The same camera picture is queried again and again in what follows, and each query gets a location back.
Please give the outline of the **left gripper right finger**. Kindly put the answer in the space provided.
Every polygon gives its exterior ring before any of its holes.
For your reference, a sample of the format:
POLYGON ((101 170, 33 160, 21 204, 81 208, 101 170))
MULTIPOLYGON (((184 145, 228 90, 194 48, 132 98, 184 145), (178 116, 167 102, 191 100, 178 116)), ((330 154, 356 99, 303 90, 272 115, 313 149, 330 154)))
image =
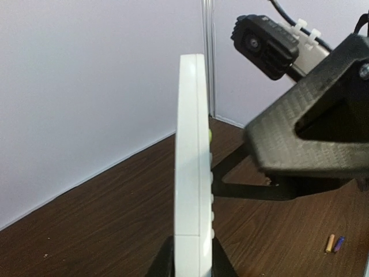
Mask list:
POLYGON ((217 237, 214 237, 212 240, 212 276, 238 277, 238 274, 217 237))

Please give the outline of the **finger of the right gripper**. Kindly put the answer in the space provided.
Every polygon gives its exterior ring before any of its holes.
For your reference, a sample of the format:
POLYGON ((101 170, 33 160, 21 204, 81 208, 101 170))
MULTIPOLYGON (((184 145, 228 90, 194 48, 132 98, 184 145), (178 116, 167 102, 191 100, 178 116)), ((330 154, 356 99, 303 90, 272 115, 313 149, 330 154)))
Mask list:
POLYGON ((337 190, 352 179, 269 176, 267 185, 227 183, 224 177, 249 156, 244 144, 240 145, 212 169, 212 193, 217 197, 267 201, 289 201, 337 190))
POLYGON ((368 38, 349 35, 305 78, 244 130, 264 172, 302 176, 368 175, 368 38))

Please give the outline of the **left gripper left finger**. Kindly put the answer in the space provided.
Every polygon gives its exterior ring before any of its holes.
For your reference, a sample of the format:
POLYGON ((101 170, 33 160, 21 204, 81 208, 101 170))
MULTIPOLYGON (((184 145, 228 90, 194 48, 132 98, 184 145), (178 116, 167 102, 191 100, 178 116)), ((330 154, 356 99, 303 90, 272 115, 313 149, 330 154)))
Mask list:
POLYGON ((162 244, 151 263, 145 277, 173 277, 174 270, 174 237, 169 236, 162 244))

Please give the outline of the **white remote control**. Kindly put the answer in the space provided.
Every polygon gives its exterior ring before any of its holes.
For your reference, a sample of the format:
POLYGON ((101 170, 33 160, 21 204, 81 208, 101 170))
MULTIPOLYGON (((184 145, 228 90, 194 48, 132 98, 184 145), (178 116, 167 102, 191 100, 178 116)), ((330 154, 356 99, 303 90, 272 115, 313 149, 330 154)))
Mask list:
POLYGON ((203 54, 180 57, 175 134, 175 276, 211 276, 212 172, 203 54))

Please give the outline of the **orange AAA battery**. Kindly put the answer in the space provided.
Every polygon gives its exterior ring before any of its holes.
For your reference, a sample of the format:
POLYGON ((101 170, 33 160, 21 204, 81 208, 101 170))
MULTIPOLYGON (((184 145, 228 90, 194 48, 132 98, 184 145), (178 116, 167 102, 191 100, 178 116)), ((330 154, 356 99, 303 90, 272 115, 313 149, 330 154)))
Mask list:
POLYGON ((326 247, 325 247, 325 253, 331 253, 332 252, 334 239, 335 239, 334 234, 329 235, 329 238, 327 240, 327 244, 326 244, 326 247))

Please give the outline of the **purple AAA battery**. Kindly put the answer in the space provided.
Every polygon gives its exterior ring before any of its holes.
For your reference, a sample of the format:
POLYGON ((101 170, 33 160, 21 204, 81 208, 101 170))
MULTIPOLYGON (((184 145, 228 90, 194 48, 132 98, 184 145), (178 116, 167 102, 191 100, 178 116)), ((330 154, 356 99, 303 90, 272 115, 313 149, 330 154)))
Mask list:
POLYGON ((336 241, 336 243, 335 243, 335 245, 334 245, 333 253, 337 253, 337 252, 341 249, 341 247, 342 247, 342 245, 343 245, 344 241, 345 241, 345 237, 340 236, 340 237, 338 238, 338 240, 336 241))

